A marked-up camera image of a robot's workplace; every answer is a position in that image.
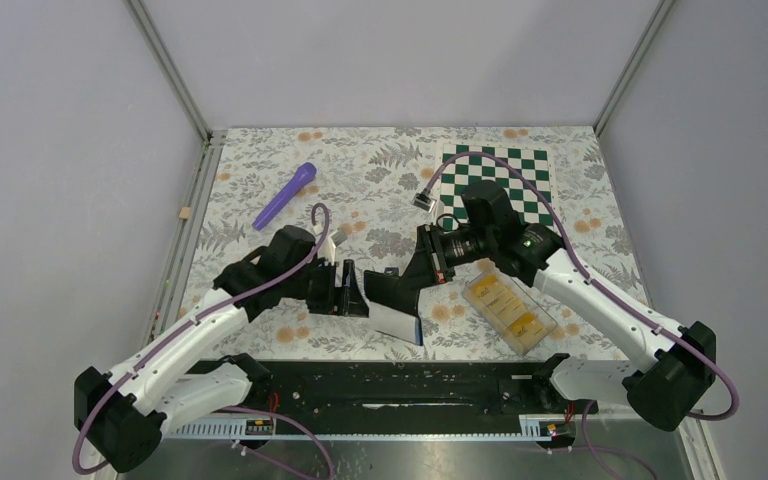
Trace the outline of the clear box of cards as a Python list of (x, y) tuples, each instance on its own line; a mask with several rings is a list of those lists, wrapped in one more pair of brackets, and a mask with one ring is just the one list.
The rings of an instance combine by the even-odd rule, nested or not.
[(496, 268), (469, 281), (462, 296), (519, 355), (533, 350), (557, 328), (523, 287)]

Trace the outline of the purple toy microphone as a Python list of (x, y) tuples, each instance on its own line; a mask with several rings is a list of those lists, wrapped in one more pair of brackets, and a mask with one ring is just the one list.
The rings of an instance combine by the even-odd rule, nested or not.
[(303, 187), (314, 180), (316, 174), (317, 168), (311, 162), (300, 165), (288, 182), (257, 215), (252, 227), (256, 231), (264, 229)]

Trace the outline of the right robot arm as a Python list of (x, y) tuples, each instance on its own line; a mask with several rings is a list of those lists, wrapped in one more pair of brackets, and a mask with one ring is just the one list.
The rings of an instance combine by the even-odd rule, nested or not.
[(399, 275), (367, 270), (373, 306), (417, 317), (423, 290), (451, 281), (458, 266), (488, 259), (509, 278), (559, 301), (626, 356), (623, 365), (553, 355), (533, 386), (535, 402), (557, 412), (571, 400), (631, 407), (643, 420), (674, 431), (715, 381), (717, 340), (702, 322), (690, 326), (635, 304), (593, 268), (574, 259), (551, 228), (523, 221), (506, 191), (489, 180), (462, 195), (468, 221), (454, 231), (425, 224)]

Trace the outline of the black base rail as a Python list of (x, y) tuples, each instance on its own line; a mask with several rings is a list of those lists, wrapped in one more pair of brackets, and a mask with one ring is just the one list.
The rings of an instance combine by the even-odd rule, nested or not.
[(319, 437), (498, 435), (520, 432), (525, 416), (563, 422), (584, 413), (565, 400), (541, 362), (255, 361), (246, 354), (201, 360), (192, 374), (224, 363), (253, 366), (251, 409), (272, 408), (280, 435), (289, 419)]

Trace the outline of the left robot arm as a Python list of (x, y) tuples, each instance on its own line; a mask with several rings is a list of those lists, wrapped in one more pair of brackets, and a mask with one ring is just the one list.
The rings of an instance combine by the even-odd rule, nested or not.
[(280, 399), (272, 373), (248, 354), (198, 364), (222, 338), (242, 329), (283, 299), (306, 303), (311, 313), (360, 316), (354, 264), (338, 262), (342, 231), (312, 232), (285, 226), (270, 243), (224, 268), (204, 298), (140, 351), (107, 371), (89, 367), (74, 382), (74, 424), (79, 432), (72, 462), (80, 475), (106, 467), (134, 470), (179, 427), (241, 405), (275, 408)]

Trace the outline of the black leather card holder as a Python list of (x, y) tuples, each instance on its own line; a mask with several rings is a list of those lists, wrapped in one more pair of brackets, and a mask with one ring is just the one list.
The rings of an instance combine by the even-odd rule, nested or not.
[(413, 345), (424, 345), (418, 290), (401, 286), (398, 276), (366, 270), (363, 295), (369, 306), (369, 324), (375, 331)]

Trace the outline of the floral tablecloth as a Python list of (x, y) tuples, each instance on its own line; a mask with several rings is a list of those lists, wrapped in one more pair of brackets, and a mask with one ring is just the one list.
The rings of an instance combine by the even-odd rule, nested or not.
[[(267, 244), (285, 225), (308, 228), (311, 208), (325, 204), (332, 227), (348, 235), (337, 252), (359, 270), (404, 268), (415, 230), (427, 214), (412, 200), (434, 173), (442, 144), (542, 150), (552, 170), (550, 196), (578, 256), (639, 302), (647, 292), (621, 218), (598, 139), (589, 126), (241, 128), (222, 139), (211, 165), (197, 241), (157, 321), (170, 327), (204, 296), (228, 264)], [(305, 162), (314, 180), (262, 230), (252, 223)], [(463, 299), (464, 285), (487, 268), (460, 267), (420, 303), (424, 345), (380, 334), (361, 319), (312, 315), (285, 300), (211, 349), (212, 357), (248, 353), (259, 359), (511, 361), (514, 352)]]

